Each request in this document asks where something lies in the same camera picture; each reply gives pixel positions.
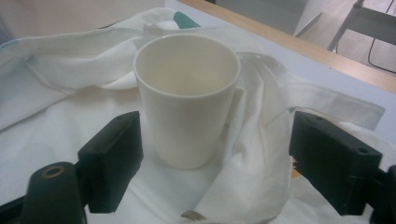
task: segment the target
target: green fabric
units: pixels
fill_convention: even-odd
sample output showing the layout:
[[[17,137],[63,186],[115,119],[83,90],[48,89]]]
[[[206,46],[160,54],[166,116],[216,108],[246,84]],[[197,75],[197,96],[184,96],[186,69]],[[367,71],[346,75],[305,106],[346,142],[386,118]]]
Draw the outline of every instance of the green fabric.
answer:
[[[174,21],[177,23],[177,26],[180,29],[201,27],[198,23],[190,19],[190,17],[179,11],[175,13]]]

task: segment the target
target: wooden edge strip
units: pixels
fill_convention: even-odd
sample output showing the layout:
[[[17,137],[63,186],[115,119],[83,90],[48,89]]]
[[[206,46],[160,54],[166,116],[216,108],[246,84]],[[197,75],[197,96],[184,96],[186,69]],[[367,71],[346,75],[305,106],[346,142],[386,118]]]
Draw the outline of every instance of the wooden edge strip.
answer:
[[[261,22],[254,21],[226,8],[208,3],[204,0],[178,1],[203,11],[209,15],[244,28],[251,33],[260,35],[263,38],[277,43],[278,45],[296,51],[301,55],[304,55],[305,57],[308,57],[319,63],[323,63],[343,74],[377,86],[382,90],[396,93],[396,77],[375,70],[374,68],[362,63],[357,63],[341,55],[327,51],[326,49],[323,49],[319,46],[305,42],[302,39],[288,35]]]

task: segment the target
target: paper cup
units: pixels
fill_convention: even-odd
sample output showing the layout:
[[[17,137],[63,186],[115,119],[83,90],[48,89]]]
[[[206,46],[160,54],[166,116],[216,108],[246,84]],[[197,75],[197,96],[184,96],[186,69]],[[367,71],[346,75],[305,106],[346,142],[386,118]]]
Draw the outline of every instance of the paper cup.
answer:
[[[202,35],[168,35],[134,58],[153,145],[167,164],[191,169],[215,154],[240,74],[236,54]]]

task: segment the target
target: black cable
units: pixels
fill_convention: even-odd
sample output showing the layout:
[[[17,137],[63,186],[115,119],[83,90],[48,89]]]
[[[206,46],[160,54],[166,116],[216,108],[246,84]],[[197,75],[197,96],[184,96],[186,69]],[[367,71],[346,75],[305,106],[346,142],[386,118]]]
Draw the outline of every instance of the black cable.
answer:
[[[387,9],[387,12],[386,12],[386,13],[388,13],[388,12],[389,12],[389,10],[390,10],[390,7],[392,6],[393,2],[394,2],[394,0],[392,0],[392,1],[390,2],[390,4],[389,4],[389,6],[388,6],[388,9]],[[371,66],[373,66],[373,67],[376,67],[376,68],[382,69],[382,70],[384,70],[384,71],[387,71],[387,72],[390,72],[390,73],[396,74],[396,72],[395,72],[395,71],[392,71],[392,70],[389,70],[389,69],[387,69],[387,68],[384,68],[384,67],[381,67],[381,66],[375,65],[375,64],[373,64],[373,63],[371,62],[371,53],[372,53],[372,50],[373,50],[373,45],[374,45],[374,42],[375,42],[375,41],[376,41],[376,39],[374,38],[374,39],[373,39],[373,42],[372,42],[372,45],[371,45],[371,47],[370,47],[370,50],[369,50],[369,55],[368,55],[368,57],[367,57],[367,61],[368,61],[368,63],[369,63]]]

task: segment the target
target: white fabric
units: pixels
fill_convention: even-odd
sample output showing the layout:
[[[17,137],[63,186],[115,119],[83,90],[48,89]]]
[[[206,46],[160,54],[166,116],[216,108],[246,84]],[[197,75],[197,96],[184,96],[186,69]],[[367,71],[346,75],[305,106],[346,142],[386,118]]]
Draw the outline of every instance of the white fabric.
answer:
[[[178,30],[174,13],[156,8],[104,30],[0,46],[0,203],[22,196],[36,169],[76,162],[78,150],[112,118],[139,110],[142,167],[118,211],[89,214],[89,223],[180,223],[186,210],[216,221],[261,222],[288,200],[291,110],[309,108],[367,133],[379,122],[383,108],[298,78],[253,35],[232,26]],[[163,165],[152,150],[131,67],[142,44],[172,33],[210,35],[242,62],[219,155],[189,171]]]

